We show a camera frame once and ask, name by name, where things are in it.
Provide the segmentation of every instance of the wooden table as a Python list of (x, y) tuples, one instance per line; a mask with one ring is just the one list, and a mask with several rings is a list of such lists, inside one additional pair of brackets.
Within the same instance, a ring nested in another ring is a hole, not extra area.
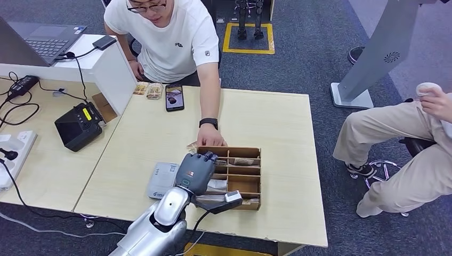
[[(134, 95), (74, 211), (134, 220), (154, 200), (146, 185), (157, 162), (180, 163), (198, 132), (199, 88), (184, 87), (185, 110)], [(199, 230), (278, 242), (279, 255), (327, 246), (309, 97), (222, 90), (220, 129), (230, 146), (262, 149), (262, 206), (208, 215)], [(189, 228), (203, 214), (187, 207)]]
[[(0, 79), (1, 92), (6, 91), (12, 82)], [(61, 82), (42, 80), (41, 85), (46, 89), (65, 87), (68, 93), (83, 97), (83, 87), (77, 82)], [(94, 84), (86, 83), (86, 94), (99, 93)], [(31, 102), (38, 103), (40, 110), (30, 120), (19, 126), (4, 125), (1, 134), (17, 135), (21, 131), (33, 130), (37, 138), (31, 148), (18, 177), (16, 178), (23, 200), (30, 206), (48, 209), (71, 211), (79, 199), (88, 182), (102, 152), (119, 118), (115, 118), (103, 129), (103, 133), (91, 144), (78, 153), (65, 148), (54, 125), (55, 120), (69, 111), (80, 100), (69, 96), (53, 97), (52, 92), (43, 91), (38, 85), (31, 89)], [(13, 102), (24, 102), (28, 95), (19, 97)], [(7, 110), (13, 105), (7, 104), (1, 109), (3, 118)], [(34, 106), (20, 107), (11, 112), (7, 121), (19, 122), (35, 110)], [(21, 204), (16, 191), (11, 187), (8, 191), (0, 192), (0, 202)]]

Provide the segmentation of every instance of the man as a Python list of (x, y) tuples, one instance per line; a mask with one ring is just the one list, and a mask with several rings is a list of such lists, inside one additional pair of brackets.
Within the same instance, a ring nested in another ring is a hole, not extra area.
[(333, 156), (345, 162), (349, 172), (371, 177), (375, 170), (367, 164), (370, 147), (394, 137), (435, 141), (388, 181), (374, 182), (358, 203), (362, 217), (385, 212), (409, 212), (442, 195), (452, 194), (452, 94), (441, 89), (421, 89), (432, 93), (420, 101), (373, 108), (351, 114), (342, 126)]
[[(220, 107), (218, 36), (200, 0), (112, 0), (105, 29), (118, 41), (140, 81), (200, 85), (199, 146), (226, 146), (217, 129)], [(126, 34), (142, 49), (135, 59)]]

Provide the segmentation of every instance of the black cable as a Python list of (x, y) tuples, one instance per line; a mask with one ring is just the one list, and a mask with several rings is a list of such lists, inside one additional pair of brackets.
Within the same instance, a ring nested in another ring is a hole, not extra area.
[[(43, 214), (41, 214), (41, 213), (39, 213), (39, 212), (36, 212), (35, 210), (33, 210), (30, 206), (28, 206), (28, 205), (23, 201), (22, 196), (20, 195), (19, 186), (17, 186), (17, 183), (16, 183), (16, 181), (15, 181), (13, 175), (11, 175), (10, 169), (8, 169), (8, 167), (6, 166), (5, 160), (3, 160), (3, 159), (0, 158), (0, 163), (3, 165), (3, 167), (5, 167), (6, 172), (8, 173), (9, 177), (11, 178), (11, 181), (12, 181), (13, 184), (14, 184), (14, 188), (15, 188), (15, 191), (16, 191), (16, 193), (17, 193), (17, 196), (19, 197), (20, 202), (21, 202), (21, 203), (25, 206), (25, 208), (27, 208), (30, 212), (32, 212), (32, 213), (34, 213), (34, 214), (36, 214), (36, 215), (38, 215), (38, 216), (41, 216), (41, 217), (43, 217), (43, 218), (60, 218), (60, 219), (80, 218), (80, 219), (85, 219), (84, 217), (82, 217), (82, 216), (77, 216), (77, 215), (70, 215), (70, 216), (65, 216), (65, 217), (59, 216), (59, 215), (49, 215), (49, 216), (47, 216), (47, 215), (43, 215)], [(115, 225), (116, 227), (120, 228), (122, 232), (127, 233), (127, 231), (126, 231), (124, 228), (122, 228), (121, 226), (119, 226), (118, 224), (116, 224), (116, 223), (114, 223), (114, 222), (112, 222), (112, 221), (108, 221), (108, 220), (96, 220), (96, 222), (108, 222), (108, 223), (113, 224), (113, 225)]]
[[(11, 74), (14, 74), (16, 76), (16, 79), (11, 77)], [(6, 91), (5, 93), (2, 93), (1, 95), (7, 94), (7, 96), (10, 96), (10, 90), (13, 86), (15, 86), (17, 84), (18, 81), (20, 81), (21, 79), (18, 79), (18, 76), (16, 73), (14, 72), (9, 72), (8, 74), (10, 79), (7, 78), (3, 78), (4, 80), (10, 80), (10, 81), (14, 81), (14, 83), (11, 85), (10, 89), (8, 91)], [(30, 118), (32, 118), (38, 111), (39, 111), (39, 104), (36, 103), (29, 103), (31, 101), (31, 98), (33, 97), (33, 95), (31, 94), (31, 92), (28, 91), (28, 94), (30, 94), (30, 98), (24, 102), (24, 103), (14, 103), (11, 100), (5, 100), (3, 101), (3, 103), (0, 105), (0, 110), (5, 106), (6, 103), (11, 103), (13, 105), (16, 105), (14, 107), (12, 107), (11, 109), (9, 109), (6, 114), (3, 116), (3, 118), (0, 117), (0, 128), (3, 126), (3, 124), (8, 124), (8, 125), (20, 125), (25, 123), (26, 121), (28, 121)], [(24, 120), (18, 122), (18, 123), (11, 123), (6, 121), (6, 118), (8, 117), (8, 115), (15, 109), (20, 108), (20, 107), (25, 107), (25, 106), (36, 106), (35, 111), (33, 111), (33, 113), (31, 113), (27, 118), (25, 118)]]
[(58, 60), (71, 60), (71, 59), (75, 59), (75, 58), (81, 58), (81, 57), (85, 57), (85, 56), (87, 56), (88, 54), (90, 54), (90, 53), (92, 53), (94, 50), (96, 50), (97, 49), (97, 47), (94, 47), (94, 48), (92, 48), (91, 50), (89, 50), (88, 52), (86, 52), (86, 53), (83, 53), (82, 55), (79, 55), (79, 56), (73, 56), (73, 57), (65, 57), (65, 58), (61, 58), (61, 59), (58, 59)]
[(176, 251), (176, 253), (174, 253), (172, 256), (175, 256), (176, 254), (183, 253), (183, 250), (185, 249), (185, 246), (191, 241), (191, 239), (193, 238), (193, 236), (196, 233), (196, 230), (198, 229), (198, 225), (201, 223), (201, 221), (203, 220), (203, 218), (205, 218), (208, 214), (210, 213), (210, 211), (206, 211), (201, 218), (198, 219), (198, 221), (196, 221), (195, 227), (193, 229), (193, 231), (191, 232), (190, 238), (188, 238), (187, 242), (183, 245), (183, 247), (181, 249), (179, 249), (178, 251)]
[(84, 99), (79, 98), (79, 97), (72, 96), (72, 95), (70, 95), (70, 94), (68, 94), (68, 93), (61, 92), (61, 91), (58, 91), (58, 90), (44, 89), (44, 88), (42, 88), (41, 83), (39, 83), (39, 87), (40, 87), (41, 89), (43, 89), (44, 91), (60, 92), (60, 93), (62, 93), (62, 94), (71, 96), (71, 97), (73, 97), (73, 98), (76, 98), (76, 99), (79, 99), (79, 100), (83, 100), (86, 104), (88, 104), (88, 97), (86, 96), (86, 85), (85, 85), (85, 81), (83, 81), (82, 68), (81, 68), (81, 66), (80, 66), (80, 62), (78, 61), (78, 58), (84, 57), (84, 56), (90, 54), (91, 52), (93, 52), (93, 51), (96, 50), (96, 49), (97, 49), (97, 47), (92, 48), (90, 51), (88, 51), (88, 52), (86, 52), (86, 53), (84, 53), (84, 54), (82, 54), (82, 55), (79, 55), (79, 56), (75, 56), (75, 54), (74, 54), (73, 52), (67, 52), (67, 53), (65, 53), (65, 54), (62, 54), (62, 55), (67, 56), (67, 58), (57, 59), (57, 60), (72, 60), (72, 59), (75, 59), (75, 61), (77, 62), (77, 66), (78, 66), (78, 72), (80, 73), (80, 80), (82, 81), (82, 85), (83, 85), (83, 96), (85, 97)]
[[(19, 79), (18, 76), (17, 76), (17, 74), (14, 73), (13, 71), (10, 71), (10, 72), (8, 73), (8, 77), (9, 77), (9, 78), (3, 78), (3, 77), (0, 77), (0, 79), (8, 80), (8, 81), (13, 81), (14, 84), (11, 85), (11, 87), (13, 87), (18, 81), (22, 80), (22, 78)], [(6, 92), (1, 93), (0, 95), (5, 95), (5, 94), (7, 94), (7, 93), (10, 91), (11, 87), (10, 87)]]
[(82, 74), (82, 68), (80, 67), (80, 62), (78, 62), (77, 57), (74, 57), (75, 61), (77, 61), (78, 71), (80, 72), (80, 80), (82, 80), (83, 85), (83, 96), (85, 96), (85, 103), (88, 104), (88, 97), (86, 96), (86, 85), (83, 81), (83, 74)]
[(45, 88), (43, 88), (43, 87), (41, 86), (41, 81), (38, 81), (38, 84), (39, 84), (39, 88), (41, 88), (41, 90), (43, 90), (43, 91), (48, 91), (48, 92), (59, 92), (59, 93), (62, 93), (62, 94), (64, 94), (64, 95), (70, 96), (70, 97), (72, 97), (72, 98), (74, 98), (74, 99), (78, 99), (78, 100), (83, 100), (83, 101), (85, 101), (85, 99), (83, 99), (83, 98), (80, 98), (80, 97), (71, 95), (71, 94), (69, 94), (69, 93), (65, 93), (65, 92), (63, 92), (63, 91), (52, 90), (52, 89), (45, 89)]

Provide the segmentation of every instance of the robotic hand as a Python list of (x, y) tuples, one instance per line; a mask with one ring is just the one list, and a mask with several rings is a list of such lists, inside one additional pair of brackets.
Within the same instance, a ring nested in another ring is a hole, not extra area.
[(218, 156), (212, 152), (187, 154), (176, 175), (175, 187), (161, 201), (149, 207), (128, 228), (126, 236), (109, 256), (162, 256), (182, 239), (186, 229), (185, 208), (194, 203), (218, 214), (242, 204), (238, 191), (224, 196), (224, 201), (203, 204), (196, 196), (203, 195), (215, 170)]

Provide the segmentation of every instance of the black smartwatch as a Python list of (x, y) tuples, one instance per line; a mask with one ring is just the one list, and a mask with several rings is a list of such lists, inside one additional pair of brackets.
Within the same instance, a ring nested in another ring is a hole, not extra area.
[(215, 129), (218, 130), (218, 120), (215, 118), (204, 118), (201, 121), (199, 121), (199, 128), (201, 128), (201, 125), (203, 124), (212, 124)]

